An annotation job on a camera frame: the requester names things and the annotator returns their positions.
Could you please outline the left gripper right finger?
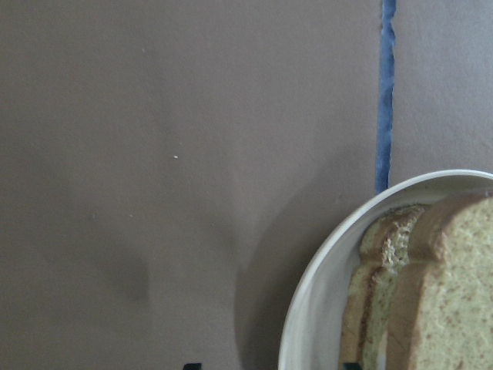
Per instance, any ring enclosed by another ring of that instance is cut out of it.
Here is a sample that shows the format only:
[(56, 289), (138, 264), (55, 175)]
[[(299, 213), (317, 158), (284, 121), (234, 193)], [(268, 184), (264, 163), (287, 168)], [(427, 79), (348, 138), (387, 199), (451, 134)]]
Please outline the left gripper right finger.
[(357, 362), (345, 362), (342, 364), (343, 370), (361, 370), (361, 366)]

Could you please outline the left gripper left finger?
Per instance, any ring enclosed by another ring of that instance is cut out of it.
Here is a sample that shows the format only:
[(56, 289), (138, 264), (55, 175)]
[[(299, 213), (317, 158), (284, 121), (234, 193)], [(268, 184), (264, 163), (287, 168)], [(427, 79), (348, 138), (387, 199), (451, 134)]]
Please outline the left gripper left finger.
[(200, 362), (186, 363), (183, 366), (183, 370), (202, 370), (202, 364)]

